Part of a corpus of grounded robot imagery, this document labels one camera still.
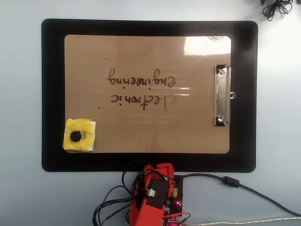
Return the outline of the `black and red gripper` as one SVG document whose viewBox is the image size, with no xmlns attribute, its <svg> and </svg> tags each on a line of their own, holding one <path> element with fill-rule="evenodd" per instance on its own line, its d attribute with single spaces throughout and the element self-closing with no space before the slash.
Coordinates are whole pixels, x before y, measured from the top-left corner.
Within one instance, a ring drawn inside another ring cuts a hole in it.
<svg viewBox="0 0 301 226">
<path fill-rule="evenodd" d="M 157 164 L 155 168 L 144 169 L 146 195 L 155 197 L 162 194 L 171 197 L 175 188 L 174 167 L 170 163 Z"/>
</svg>

